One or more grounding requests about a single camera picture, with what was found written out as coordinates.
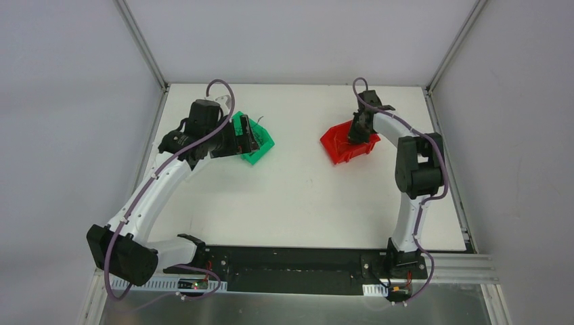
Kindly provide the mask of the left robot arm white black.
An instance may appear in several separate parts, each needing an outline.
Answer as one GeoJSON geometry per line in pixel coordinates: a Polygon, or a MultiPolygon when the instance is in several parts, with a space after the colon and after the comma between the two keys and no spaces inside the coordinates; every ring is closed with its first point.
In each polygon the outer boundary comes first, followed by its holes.
{"type": "Polygon", "coordinates": [[[92,225],[87,242],[101,270],[143,286],[157,272],[181,264],[191,274],[206,266],[198,250],[202,241],[186,234],[152,242],[150,233],[160,212],[179,184],[197,174],[214,158],[257,151],[259,145],[248,116],[240,115],[236,133],[230,96],[195,100],[179,126],[165,134],[136,192],[105,226],[92,225]]]}

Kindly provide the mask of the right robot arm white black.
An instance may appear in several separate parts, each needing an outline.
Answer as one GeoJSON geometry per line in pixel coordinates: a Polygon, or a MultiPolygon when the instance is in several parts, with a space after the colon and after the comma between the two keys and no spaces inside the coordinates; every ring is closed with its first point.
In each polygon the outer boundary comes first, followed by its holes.
{"type": "Polygon", "coordinates": [[[371,135],[382,135],[397,150],[395,183],[401,193],[397,225],[387,244],[383,267],[399,278],[416,269],[422,254],[420,228],[431,198],[447,189],[443,139],[438,133],[421,133],[400,116],[394,107],[382,105],[376,92],[357,93],[357,112],[348,132],[352,144],[366,144],[371,135]]]}

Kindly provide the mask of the red plastic bin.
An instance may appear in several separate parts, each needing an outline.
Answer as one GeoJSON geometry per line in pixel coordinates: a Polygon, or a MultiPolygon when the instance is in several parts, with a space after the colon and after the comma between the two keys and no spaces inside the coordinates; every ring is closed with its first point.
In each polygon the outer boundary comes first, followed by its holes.
{"type": "Polygon", "coordinates": [[[319,139],[328,158],[333,165],[347,163],[351,159],[369,154],[380,141],[378,134],[372,134],[370,141],[363,144],[350,144],[347,134],[352,121],[335,125],[327,130],[319,139]]]}

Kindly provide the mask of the green plastic bin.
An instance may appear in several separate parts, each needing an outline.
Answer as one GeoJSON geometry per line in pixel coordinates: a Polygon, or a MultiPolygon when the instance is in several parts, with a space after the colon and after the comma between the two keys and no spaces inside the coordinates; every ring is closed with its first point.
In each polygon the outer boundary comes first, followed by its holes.
{"type": "MultiPolygon", "coordinates": [[[[231,118],[232,123],[234,124],[236,136],[240,136],[242,134],[240,116],[243,114],[243,112],[239,111],[231,118]]],[[[259,123],[262,118],[263,117],[261,116],[255,121],[249,117],[252,130],[260,147],[259,150],[240,155],[242,160],[245,160],[252,166],[256,165],[275,146],[275,142],[268,130],[259,123]]]]}

